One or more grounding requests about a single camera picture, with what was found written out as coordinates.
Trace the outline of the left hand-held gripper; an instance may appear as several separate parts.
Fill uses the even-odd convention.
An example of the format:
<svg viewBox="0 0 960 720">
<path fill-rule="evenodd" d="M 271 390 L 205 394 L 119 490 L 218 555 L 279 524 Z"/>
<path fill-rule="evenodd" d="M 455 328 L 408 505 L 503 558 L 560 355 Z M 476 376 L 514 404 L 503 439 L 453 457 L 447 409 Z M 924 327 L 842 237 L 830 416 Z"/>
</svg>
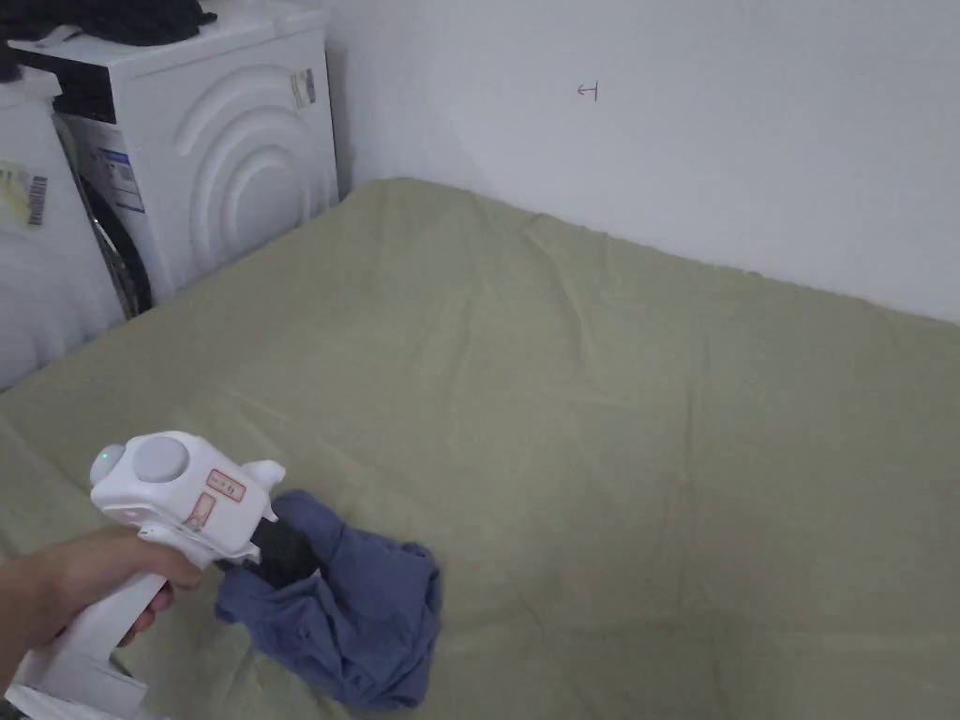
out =
<svg viewBox="0 0 960 720">
<path fill-rule="evenodd" d="M 92 504 L 205 568 L 243 563 L 281 590 L 322 570 L 309 537 L 276 521 L 271 492 L 285 477 L 273 461 L 239 465 L 207 440 L 163 431 L 105 448 L 90 470 Z M 7 689 L 9 704 L 33 719 L 145 719 L 146 685 L 111 656 L 166 583 L 138 574 L 84 610 L 50 645 L 30 652 Z"/>
</svg>

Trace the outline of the person's left hand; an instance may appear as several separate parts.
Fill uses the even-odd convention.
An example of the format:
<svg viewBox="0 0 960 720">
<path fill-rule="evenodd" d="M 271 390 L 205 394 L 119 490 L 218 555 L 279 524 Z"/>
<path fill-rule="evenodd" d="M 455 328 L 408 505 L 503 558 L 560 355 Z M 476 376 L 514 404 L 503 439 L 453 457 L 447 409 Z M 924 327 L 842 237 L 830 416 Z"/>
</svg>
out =
<svg viewBox="0 0 960 720">
<path fill-rule="evenodd" d="M 164 585 L 119 641 L 127 646 L 173 602 L 195 588 L 201 570 L 173 547 L 150 543 L 136 529 L 112 526 L 6 561 L 1 566 L 1 687 L 26 654 L 51 643 L 77 616 L 138 574 Z"/>
</svg>

